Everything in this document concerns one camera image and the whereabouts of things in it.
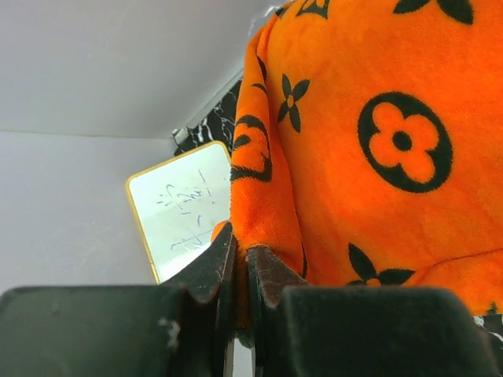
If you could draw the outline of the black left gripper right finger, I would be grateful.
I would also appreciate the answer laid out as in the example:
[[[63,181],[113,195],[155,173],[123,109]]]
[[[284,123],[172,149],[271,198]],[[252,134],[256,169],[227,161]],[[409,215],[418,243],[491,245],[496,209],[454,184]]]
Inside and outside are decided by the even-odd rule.
[[[253,373],[254,376],[264,376],[267,336],[272,331],[273,311],[281,300],[282,291],[289,286],[308,285],[308,282],[266,245],[251,247],[247,258]]]

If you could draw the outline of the orange patterned plush pillowcase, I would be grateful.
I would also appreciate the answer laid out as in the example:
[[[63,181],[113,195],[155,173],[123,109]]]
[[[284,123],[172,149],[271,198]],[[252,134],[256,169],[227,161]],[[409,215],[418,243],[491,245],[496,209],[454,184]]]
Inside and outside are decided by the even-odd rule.
[[[313,285],[501,314],[501,2],[286,2],[246,49],[230,182],[245,346],[260,244]]]

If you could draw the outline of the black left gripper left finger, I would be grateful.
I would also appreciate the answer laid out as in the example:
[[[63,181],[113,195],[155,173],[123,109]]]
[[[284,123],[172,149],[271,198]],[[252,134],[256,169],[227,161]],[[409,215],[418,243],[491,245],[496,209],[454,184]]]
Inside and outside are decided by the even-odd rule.
[[[227,222],[209,247],[163,285],[182,293],[171,325],[169,376],[233,374],[233,272],[237,242]]]

